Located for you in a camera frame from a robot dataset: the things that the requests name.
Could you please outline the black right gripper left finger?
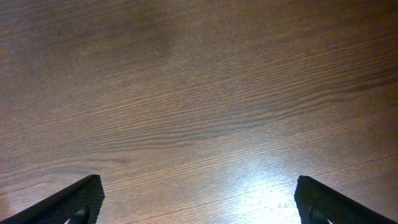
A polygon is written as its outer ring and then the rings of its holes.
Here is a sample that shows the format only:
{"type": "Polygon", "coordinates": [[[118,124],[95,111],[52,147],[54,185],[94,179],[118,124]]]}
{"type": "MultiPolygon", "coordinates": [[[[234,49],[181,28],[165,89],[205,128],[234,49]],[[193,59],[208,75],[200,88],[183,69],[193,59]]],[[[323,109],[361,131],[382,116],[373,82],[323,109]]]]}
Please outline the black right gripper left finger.
{"type": "Polygon", "coordinates": [[[101,177],[91,174],[1,224],[96,224],[104,198],[101,177]]]}

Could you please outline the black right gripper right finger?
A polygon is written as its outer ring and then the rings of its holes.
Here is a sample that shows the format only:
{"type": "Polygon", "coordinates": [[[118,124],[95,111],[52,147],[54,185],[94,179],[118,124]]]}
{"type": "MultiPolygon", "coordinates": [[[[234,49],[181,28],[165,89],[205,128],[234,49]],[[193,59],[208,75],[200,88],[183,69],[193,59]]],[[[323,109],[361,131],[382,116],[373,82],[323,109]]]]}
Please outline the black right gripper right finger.
{"type": "Polygon", "coordinates": [[[302,224],[397,224],[309,176],[298,178],[294,199],[302,224]]]}

